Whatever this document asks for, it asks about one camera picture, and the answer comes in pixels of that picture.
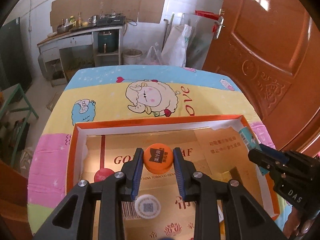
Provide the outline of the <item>person right hand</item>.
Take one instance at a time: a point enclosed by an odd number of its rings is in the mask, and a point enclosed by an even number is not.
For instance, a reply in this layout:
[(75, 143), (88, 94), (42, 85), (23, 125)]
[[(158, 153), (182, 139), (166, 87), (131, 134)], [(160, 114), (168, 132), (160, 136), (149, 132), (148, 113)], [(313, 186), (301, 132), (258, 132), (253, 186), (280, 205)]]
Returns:
[(304, 224), (302, 224), (302, 216), (302, 213), (295, 207), (292, 208), (283, 228), (283, 234), (287, 239), (291, 236), (302, 237), (310, 230), (315, 220), (306, 220)]

